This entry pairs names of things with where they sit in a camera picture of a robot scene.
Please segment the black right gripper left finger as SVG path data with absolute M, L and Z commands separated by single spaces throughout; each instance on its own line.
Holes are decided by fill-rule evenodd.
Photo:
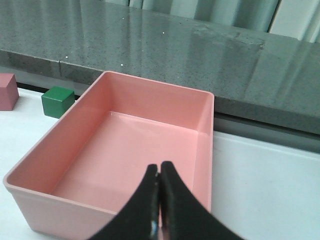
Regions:
M 93 240 L 157 240 L 159 231 L 159 173 L 156 164 L 145 174 L 120 212 Z

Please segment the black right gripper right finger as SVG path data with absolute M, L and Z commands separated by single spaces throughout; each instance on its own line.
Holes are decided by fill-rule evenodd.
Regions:
M 165 240 L 241 239 L 202 206 L 170 161 L 161 164 L 160 207 Z

